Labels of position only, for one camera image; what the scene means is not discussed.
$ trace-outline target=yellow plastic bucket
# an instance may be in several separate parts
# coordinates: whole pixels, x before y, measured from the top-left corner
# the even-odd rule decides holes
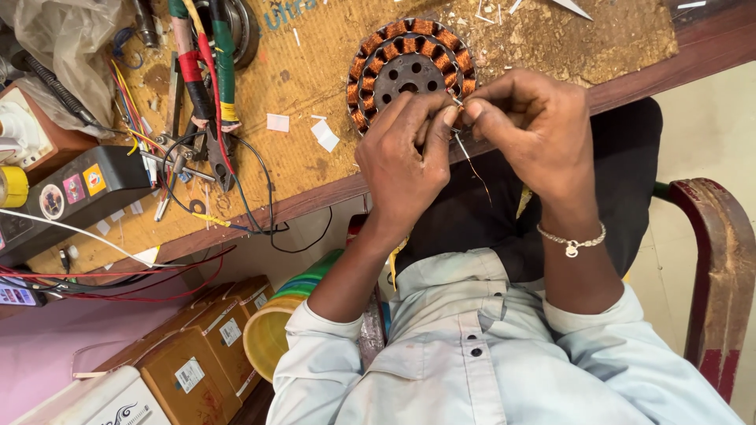
[[[244,326],[244,352],[261,377],[273,382],[278,361],[289,351],[286,323],[294,309],[307,299],[300,295],[283,295],[270,299]]]

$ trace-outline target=silver bracelet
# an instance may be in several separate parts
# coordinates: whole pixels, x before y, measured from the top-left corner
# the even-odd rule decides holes
[[[558,244],[567,244],[567,248],[565,248],[565,255],[569,258],[575,258],[576,256],[578,256],[578,247],[593,247],[595,245],[601,244],[604,241],[604,237],[606,236],[606,227],[604,227],[604,224],[602,222],[599,222],[599,224],[601,225],[601,235],[596,239],[580,243],[576,240],[566,240],[564,237],[554,236],[553,234],[548,233],[543,228],[541,228],[540,223],[538,223],[535,228],[538,229],[538,232],[545,236],[546,239],[551,239]]]

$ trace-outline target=wooden workbench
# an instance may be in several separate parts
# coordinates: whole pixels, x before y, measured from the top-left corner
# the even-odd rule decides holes
[[[308,0],[306,4],[309,2],[313,2],[318,8],[326,6],[321,4],[321,0]],[[503,16],[503,26],[488,26],[489,24],[472,17],[478,7],[477,0],[456,0],[450,4],[438,1],[380,2],[375,8],[371,8],[370,16],[366,11],[358,11],[357,6],[330,2],[327,7],[333,9],[330,9],[332,14],[329,16],[343,16],[344,24],[341,19],[339,22],[321,19],[315,23],[301,17],[292,20],[288,27],[296,25],[301,46],[296,45],[293,34],[289,29],[284,29],[283,24],[275,31],[263,29],[256,61],[237,77],[237,104],[239,115],[244,121],[239,134],[261,151],[274,180],[274,220],[282,222],[292,219],[367,192],[363,178],[352,165],[352,152],[358,136],[344,113],[345,75],[352,55],[358,49],[359,39],[384,23],[402,16],[419,16],[430,10],[442,22],[451,22],[451,27],[462,35],[474,53],[477,49],[475,56],[479,62],[480,82],[490,80],[498,73],[497,70],[507,64],[536,67],[557,78],[586,86],[597,83],[590,89],[591,110],[599,113],[756,59],[756,45],[753,43],[756,39],[756,3],[718,0],[703,8],[678,11],[677,4],[684,2],[686,1],[669,1],[676,45],[674,37],[668,34],[671,28],[665,29],[665,23],[660,20],[664,13],[669,12],[664,10],[659,13],[659,9],[663,9],[659,5],[653,11],[645,11],[643,14],[628,15],[625,12],[627,16],[623,21],[617,20],[624,26],[622,31],[608,27],[607,22],[615,19],[615,15],[607,7],[614,6],[614,0],[598,1],[594,6],[584,5],[584,9],[596,20],[595,27],[568,11],[555,8],[547,0],[525,0],[514,15]],[[258,13],[261,26],[266,26],[265,15],[259,12],[255,6],[257,3],[250,2]],[[654,5],[655,0],[636,0],[634,3]],[[156,12],[164,18],[163,25],[167,28],[165,11],[157,9]],[[456,16],[449,17],[450,11],[455,11]],[[465,26],[455,23],[462,16],[466,20]],[[651,25],[654,32],[636,34],[633,25]],[[283,43],[283,38],[290,40]],[[631,50],[634,49],[635,54],[631,51],[618,52],[617,49],[621,50],[621,46],[613,45],[591,50],[585,47],[585,42],[590,42],[592,38],[599,39],[602,43],[626,45]],[[338,40],[341,45],[330,45],[331,39]],[[535,43],[534,40],[542,42],[544,39],[559,47],[544,51],[529,45]],[[266,42],[287,47],[276,50],[266,47],[270,46]],[[580,60],[569,57],[571,53],[576,54],[572,47],[575,43],[582,44],[578,49],[584,49]],[[123,70],[132,84],[132,93],[137,98],[141,111],[153,127],[153,135],[159,134],[163,128],[162,120],[167,106],[164,103],[167,102],[161,101],[155,112],[149,110],[146,104],[154,96],[161,99],[166,96],[168,82],[165,71],[171,48],[172,39],[168,40],[167,46],[159,54],[145,56],[145,69],[128,73],[128,70]],[[677,49],[677,55],[664,60],[675,54]],[[484,50],[488,50],[487,57],[482,54]],[[282,54],[290,57],[279,60],[277,55]],[[290,65],[282,67],[282,60],[288,60]],[[150,67],[150,61],[163,64],[163,68],[157,65]],[[487,62],[488,66],[481,66],[481,62]],[[310,80],[297,79],[292,71],[297,66],[301,68],[302,63],[306,63],[304,67],[310,71]],[[297,95],[310,94],[311,87],[306,83],[317,81],[323,86],[320,97]],[[265,113],[290,115],[290,133],[266,130]],[[311,113],[328,116],[331,129],[341,138],[331,154],[316,143],[309,131],[310,126],[317,122],[309,118]],[[492,149],[484,141],[468,144],[467,147],[471,154],[482,154]],[[253,215],[261,225],[266,226],[269,224],[267,191],[262,171],[248,152],[241,152],[237,157]],[[451,159],[461,159],[456,145],[452,145]],[[197,182],[195,178],[194,183],[177,190],[177,195],[185,203],[191,198],[205,199],[204,181],[200,180],[202,184],[195,188]],[[208,189],[211,213],[223,219],[231,219],[232,222],[247,224],[235,191],[222,194],[213,186]],[[210,226],[206,230],[204,222],[190,217],[175,205],[166,212],[163,222],[155,223],[155,204],[156,200],[149,196],[142,200],[144,214],[132,215],[127,208],[127,216],[121,223],[110,223],[113,229],[107,238],[132,253],[160,245],[157,261],[166,262],[242,235],[241,231],[219,226]],[[122,226],[124,236],[120,236],[119,225]],[[61,246],[70,244],[75,244],[82,254],[73,263],[72,271],[103,271],[102,266],[108,263],[114,263],[110,271],[135,271],[143,268],[136,261],[121,259],[122,256],[115,250],[104,250],[98,242],[81,235],[72,237]],[[29,264],[35,271],[60,272],[57,248],[40,254]]]

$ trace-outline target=light blue shirt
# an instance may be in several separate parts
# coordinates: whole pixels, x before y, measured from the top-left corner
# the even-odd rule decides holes
[[[489,249],[424,259],[397,283],[389,344],[365,374],[362,318],[298,307],[269,425],[742,424],[628,285],[599,315],[564,312],[510,285]]]

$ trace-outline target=blade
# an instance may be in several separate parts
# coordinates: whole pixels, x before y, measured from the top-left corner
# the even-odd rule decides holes
[[[575,12],[576,14],[579,14],[580,16],[593,20],[592,17],[590,17],[589,14],[585,13],[583,9],[580,9],[580,6],[576,5],[575,2],[572,0],[553,0],[555,3],[559,3],[560,5],[568,8],[569,10]]]

